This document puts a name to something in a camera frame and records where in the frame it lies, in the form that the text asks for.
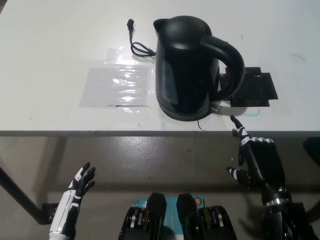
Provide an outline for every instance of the kettle lid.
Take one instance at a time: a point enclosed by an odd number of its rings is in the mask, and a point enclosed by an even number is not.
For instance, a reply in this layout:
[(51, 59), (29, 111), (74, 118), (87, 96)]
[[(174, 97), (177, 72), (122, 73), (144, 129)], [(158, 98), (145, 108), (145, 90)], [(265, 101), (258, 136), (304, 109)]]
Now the kettle lid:
[(208, 24), (194, 16), (176, 16), (168, 19), (158, 34), (166, 47), (176, 49), (196, 49), (205, 35), (211, 35)]

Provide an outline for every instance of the table leg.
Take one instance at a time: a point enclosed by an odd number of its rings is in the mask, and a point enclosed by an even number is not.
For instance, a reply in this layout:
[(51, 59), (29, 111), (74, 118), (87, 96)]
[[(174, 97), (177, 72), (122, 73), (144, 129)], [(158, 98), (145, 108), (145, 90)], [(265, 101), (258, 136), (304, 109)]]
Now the table leg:
[(26, 210), (40, 225), (51, 224), (58, 203), (46, 203), (39, 209), (18, 185), (0, 167), (0, 185)]

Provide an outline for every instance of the kettle handle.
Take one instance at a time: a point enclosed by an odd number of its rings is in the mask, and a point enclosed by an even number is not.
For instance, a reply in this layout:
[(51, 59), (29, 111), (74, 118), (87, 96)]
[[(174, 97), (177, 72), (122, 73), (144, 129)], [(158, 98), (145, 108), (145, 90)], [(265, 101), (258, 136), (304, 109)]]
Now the kettle handle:
[(228, 86), (218, 91), (213, 99), (215, 102), (222, 101), (232, 96), (243, 82), (246, 72), (244, 60), (232, 45), (211, 35), (202, 37), (201, 46), (209, 50), (214, 58), (221, 60), (229, 69), (231, 78)]

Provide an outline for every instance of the clear plastic sheet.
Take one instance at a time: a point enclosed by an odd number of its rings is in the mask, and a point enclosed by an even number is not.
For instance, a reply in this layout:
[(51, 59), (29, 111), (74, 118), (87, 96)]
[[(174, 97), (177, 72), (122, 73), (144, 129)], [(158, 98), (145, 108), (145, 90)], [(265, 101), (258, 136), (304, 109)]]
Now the clear plastic sheet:
[(89, 70), (80, 107), (146, 106), (151, 64), (141, 64), (122, 48), (108, 50), (103, 67)]

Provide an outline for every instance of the black electric kettle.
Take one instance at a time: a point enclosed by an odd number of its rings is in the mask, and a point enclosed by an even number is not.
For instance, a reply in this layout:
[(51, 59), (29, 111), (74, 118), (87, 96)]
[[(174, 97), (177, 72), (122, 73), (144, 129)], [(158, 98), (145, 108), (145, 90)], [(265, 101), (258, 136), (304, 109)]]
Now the black electric kettle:
[[(210, 114), (213, 102), (232, 96), (241, 85), (245, 64), (230, 44), (212, 36), (210, 27), (193, 16), (158, 19), (155, 91), (161, 109), (180, 121), (196, 121)], [(218, 91), (219, 61), (230, 82)]]

